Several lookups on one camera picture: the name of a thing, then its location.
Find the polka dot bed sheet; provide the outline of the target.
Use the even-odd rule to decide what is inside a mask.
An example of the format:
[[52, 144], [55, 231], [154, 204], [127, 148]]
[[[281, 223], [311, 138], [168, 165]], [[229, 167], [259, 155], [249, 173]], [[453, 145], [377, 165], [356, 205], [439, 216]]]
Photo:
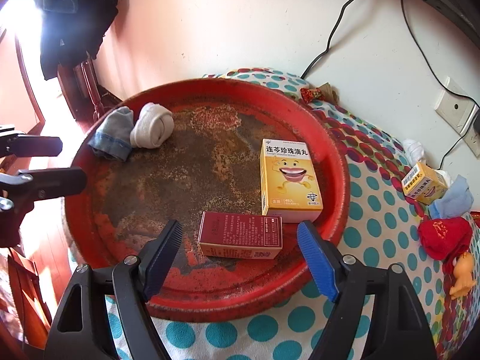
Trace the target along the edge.
[[[425, 207], [408, 202], [400, 181], [409, 169], [401, 143], [389, 133], [329, 102], [312, 109], [346, 147], [351, 201], [339, 248], [370, 267], [403, 265], [429, 322], [441, 359], [462, 354], [479, 340], [479, 289], [451, 299], [452, 280], [423, 249], [417, 228]], [[231, 322], [187, 323], [156, 319], [155, 328], [173, 359], [307, 359], [318, 342], [332, 303], [314, 283], [273, 308]]]

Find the orange rubber toy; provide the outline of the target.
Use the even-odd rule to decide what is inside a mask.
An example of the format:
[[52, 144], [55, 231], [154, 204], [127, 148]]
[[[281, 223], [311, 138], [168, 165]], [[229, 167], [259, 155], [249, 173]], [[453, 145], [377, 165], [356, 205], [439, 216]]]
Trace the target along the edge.
[[456, 260], [453, 270], [455, 283], [449, 290], [451, 299], [457, 299], [466, 296], [476, 285], [473, 279], [473, 269], [475, 265], [474, 257], [469, 252], [462, 253]]

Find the dark red small box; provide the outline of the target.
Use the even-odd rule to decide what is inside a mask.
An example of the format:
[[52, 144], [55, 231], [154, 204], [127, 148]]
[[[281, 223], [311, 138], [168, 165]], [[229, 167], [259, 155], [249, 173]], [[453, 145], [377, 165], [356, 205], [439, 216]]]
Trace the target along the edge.
[[208, 257], [274, 259], [283, 249], [277, 216], [204, 211], [198, 243]]

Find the white wall socket plate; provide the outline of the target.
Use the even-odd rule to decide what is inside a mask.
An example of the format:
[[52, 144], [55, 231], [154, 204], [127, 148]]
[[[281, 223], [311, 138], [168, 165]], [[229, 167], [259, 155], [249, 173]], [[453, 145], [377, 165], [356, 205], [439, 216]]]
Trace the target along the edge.
[[479, 134], [475, 132], [473, 122], [479, 108], [472, 101], [453, 96], [444, 89], [434, 110], [456, 133], [460, 136], [465, 134], [465, 144], [478, 158]]

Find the red round tray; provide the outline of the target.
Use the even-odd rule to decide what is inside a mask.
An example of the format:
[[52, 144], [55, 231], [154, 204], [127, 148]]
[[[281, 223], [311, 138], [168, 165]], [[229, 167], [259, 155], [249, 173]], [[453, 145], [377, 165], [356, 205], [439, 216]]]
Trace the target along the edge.
[[312, 155], [324, 209], [319, 233], [338, 243], [346, 226], [350, 176], [324, 119], [278, 91], [240, 80], [184, 80], [126, 101], [139, 112], [155, 102], [173, 113], [170, 138], [134, 150], [124, 162], [94, 155], [83, 143], [73, 159], [87, 175], [84, 191], [64, 202], [64, 232], [75, 257], [91, 267], [117, 264], [155, 239], [171, 219], [183, 228], [181, 247], [148, 309], [164, 320], [204, 323], [245, 318], [298, 292], [311, 274], [283, 227], [272, 260], [208, 258], [197, 239], [205, 211], [261, 212], [260, 147], [265, 138], [303, 141]]

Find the red sock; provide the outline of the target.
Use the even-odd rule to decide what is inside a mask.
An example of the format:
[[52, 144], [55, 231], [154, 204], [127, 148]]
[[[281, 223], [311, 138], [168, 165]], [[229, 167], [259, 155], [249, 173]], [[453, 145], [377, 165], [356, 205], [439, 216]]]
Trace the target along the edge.
[[418, 235], [423, 249], [431, 258], [446, 261], [468, 249], [473, 230], [462, 217], [430, 219], [420, 223]]

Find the dark wooden furniture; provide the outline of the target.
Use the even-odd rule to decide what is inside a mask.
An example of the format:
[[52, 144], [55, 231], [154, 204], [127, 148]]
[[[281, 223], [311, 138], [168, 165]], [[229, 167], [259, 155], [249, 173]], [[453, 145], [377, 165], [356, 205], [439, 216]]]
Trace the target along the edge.
[[59, 64], [57, 78], [68, 109], [83, 131], [122, 102], [98, 83], [90, 56], [75, 67]]

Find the light blue sock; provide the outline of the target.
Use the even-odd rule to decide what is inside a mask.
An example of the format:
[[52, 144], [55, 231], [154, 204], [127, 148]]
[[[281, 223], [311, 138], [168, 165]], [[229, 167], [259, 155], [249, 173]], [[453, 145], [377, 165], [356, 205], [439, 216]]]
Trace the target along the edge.
[[431, 219], [450, 219], [467, 213], [473, 205], [473, 194], [462, 175], [459, 175], [445, 194], [433, 201], [429, 207]]

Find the grey blue sock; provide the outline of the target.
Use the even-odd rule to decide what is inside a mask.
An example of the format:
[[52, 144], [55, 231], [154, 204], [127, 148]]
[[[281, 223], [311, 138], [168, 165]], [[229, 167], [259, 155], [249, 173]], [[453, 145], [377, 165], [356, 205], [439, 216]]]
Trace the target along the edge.
[[122, 106], [106, 116], [88, 145], [99, 157], [124, 162], [132, 151], [130, 133], [133, 129], [134, 113]]

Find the yellow medicine box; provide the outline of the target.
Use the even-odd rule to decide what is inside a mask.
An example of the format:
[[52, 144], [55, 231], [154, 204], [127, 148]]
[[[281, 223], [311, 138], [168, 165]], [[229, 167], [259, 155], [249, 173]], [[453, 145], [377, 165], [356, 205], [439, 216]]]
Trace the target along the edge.
[[323, 201], [306, 143], [264, 138], [259, 167], [263, 215], [292, 224], [320, 216]]
[[417, 202], [430, 205], [443, 197], [448, 185], [441, 174], [418, 162], [401, 181], [403, 194]]

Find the dark hanging clothes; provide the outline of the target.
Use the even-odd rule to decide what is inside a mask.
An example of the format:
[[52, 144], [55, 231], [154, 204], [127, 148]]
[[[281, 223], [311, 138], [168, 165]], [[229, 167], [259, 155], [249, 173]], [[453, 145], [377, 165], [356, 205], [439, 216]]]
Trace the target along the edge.
[[45, 80], [58, 66], [74, 68], [95, 59], [118, 14], [118, 0], [33, 0], [42, 13], [40, 63]]

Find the red candy wrapper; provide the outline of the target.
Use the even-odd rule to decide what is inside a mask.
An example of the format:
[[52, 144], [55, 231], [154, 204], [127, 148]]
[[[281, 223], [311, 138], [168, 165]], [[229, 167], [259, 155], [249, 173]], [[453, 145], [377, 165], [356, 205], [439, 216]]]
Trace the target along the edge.
[[314, 101], [324, 101], [326, 99], [325, 94], [320, 88], [301, 88], [300, 96], [304, 104], [309, 104]]

